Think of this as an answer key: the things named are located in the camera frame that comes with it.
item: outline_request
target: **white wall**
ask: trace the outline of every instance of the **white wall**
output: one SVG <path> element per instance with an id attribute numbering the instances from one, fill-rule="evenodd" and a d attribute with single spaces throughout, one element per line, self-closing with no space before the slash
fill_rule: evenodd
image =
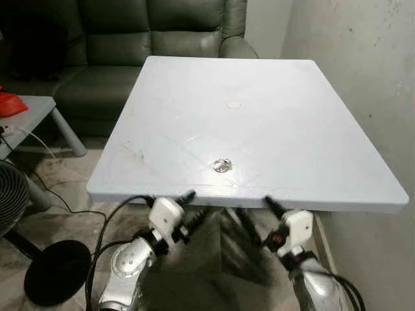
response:
<path id="1" fill-rule="evenodd" d="M 284 58 L 320 66 L 411 195 L 398 215 L 324 213 L 339 273 L 368 310 L 415 310 L 413 0 L 294 0 Z"/>
<path id="2" fill-rule="evenodd" d="M 292 0 L 248 0 L 246 40 L 261 58 L 279 58 Z"/>

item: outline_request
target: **sofa backrest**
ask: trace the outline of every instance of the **sofa backrest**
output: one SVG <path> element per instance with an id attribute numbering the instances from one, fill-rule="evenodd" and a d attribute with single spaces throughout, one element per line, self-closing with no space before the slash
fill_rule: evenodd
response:
<path id="1" fill-rule="evenodd" d="M 32 0 L 60 11 L 67 65 L 143 65 L 149 55 L 217 57 L 243 36 L 247 0 Z"/>

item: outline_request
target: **white table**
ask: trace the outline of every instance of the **white table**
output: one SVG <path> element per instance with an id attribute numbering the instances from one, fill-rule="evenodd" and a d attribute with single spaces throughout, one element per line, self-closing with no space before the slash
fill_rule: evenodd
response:
<path id="1" fill-rule="evenodd" d="M 213 163 L 228 158 L 224 173 Z M 408 196 L 310 60 L 148 57 L 87 190 L 397 213 Z"/>
<path id="2" fill-rule="evenodd" d="M 65 137 L 68 145 L 72 148 L 76 156 L 83 156 L 86 154 L 84 144 L 79 140 L 72 128 L 68 125 L 62 117 L 56 103 L 52 97 L 46 96 L 20 96 L 22 101 L 29 107 L 27 111 L 23 111 L 16 115 L 0 118 L 0 126 L 13 126 L 15 133 L 5 137 L 6 142 L 10 147 L 15 149 L 28 136 L 28 132 L 33 131 L 48 114 L 51 114 L 62 135 Z M 0 143 L 0 159 L 6 159 L 12 151 L 4 143 Z M 45 210 L 50 206 L 50 201 L 44 192 L 39 189 L 36 184 L 27 178 L 29 183 L 29 193 L 32 203 L 40 210 Z"/>

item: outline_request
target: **green leather sofa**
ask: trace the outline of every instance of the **green leather sofa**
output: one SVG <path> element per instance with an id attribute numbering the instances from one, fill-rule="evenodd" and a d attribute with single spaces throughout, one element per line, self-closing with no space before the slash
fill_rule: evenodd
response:
<path id="1" fill-rule="evenodd" d="M 41 1 L 67 27 L 63 73 L 55 82 L 14 80 L 7 73 L 4 34 L 0 85 L 21 95 L 52 96 L 76 132 L 109 135 L 147 56 L 257 58 L 243 38 L 246 2 Z"/>

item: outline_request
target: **black round base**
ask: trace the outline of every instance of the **black round base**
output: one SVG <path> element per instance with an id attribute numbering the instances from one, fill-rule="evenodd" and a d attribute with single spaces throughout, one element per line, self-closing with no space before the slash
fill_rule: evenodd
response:
<path id="1" fill-rule="evenodd" d="M 25 292 L 40 306 L 54 306 L 68 300 L 84 284 L 91 254 L 81 242 L 55 243 L 32 261 L 25 277 Z"/>

